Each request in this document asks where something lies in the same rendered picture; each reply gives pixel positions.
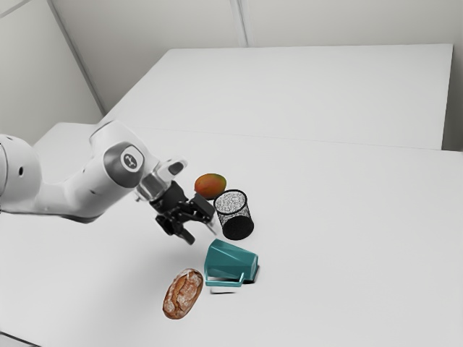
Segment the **red orange mango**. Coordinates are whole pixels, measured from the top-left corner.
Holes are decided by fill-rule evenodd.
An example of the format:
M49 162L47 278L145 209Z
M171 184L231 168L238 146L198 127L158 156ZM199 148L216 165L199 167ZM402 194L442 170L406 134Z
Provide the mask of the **red orange mango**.
M207 200L213 200L226 188L226 179L217 173L206 173L199 176L194 185L195 191Z

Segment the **teal faceted mug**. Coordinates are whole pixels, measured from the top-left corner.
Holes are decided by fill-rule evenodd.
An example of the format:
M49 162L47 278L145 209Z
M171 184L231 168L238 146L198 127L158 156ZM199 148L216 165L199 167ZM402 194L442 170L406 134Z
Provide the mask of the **teal faceted mug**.
M204 264L205 284L211 287L241 287L253 283L258 272L258 255L215 239Z

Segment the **black mesh pen holder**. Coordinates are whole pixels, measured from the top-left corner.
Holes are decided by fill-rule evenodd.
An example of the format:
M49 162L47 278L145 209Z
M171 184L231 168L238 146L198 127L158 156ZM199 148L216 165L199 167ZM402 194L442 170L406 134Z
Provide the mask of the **black mesh pen holder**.
M230 240L246 239L254 230L247 195L239 189L229 189L218 195L213 206L223 235Z

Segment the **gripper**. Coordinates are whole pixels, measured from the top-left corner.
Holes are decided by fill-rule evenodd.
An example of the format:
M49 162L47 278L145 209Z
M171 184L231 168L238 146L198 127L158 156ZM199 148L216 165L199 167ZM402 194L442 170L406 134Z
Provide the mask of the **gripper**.
M156 222L169 236L179 236L189 245L193 245L195 237L184 227L188 221L200 222L214 236L218 236L218 224L213 221L212 204L198 193L192 199L187 199L183 189L175 181L149 204L157 212Z

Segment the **brown crusty bread loaf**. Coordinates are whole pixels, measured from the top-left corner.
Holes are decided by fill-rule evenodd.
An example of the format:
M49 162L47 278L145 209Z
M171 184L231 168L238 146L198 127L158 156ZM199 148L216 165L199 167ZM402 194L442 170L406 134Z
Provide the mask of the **brown crusty bread loaf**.
M202 274L192 268L181 271L171 282L163 300L164 315L171 320L185 317L203 289Z

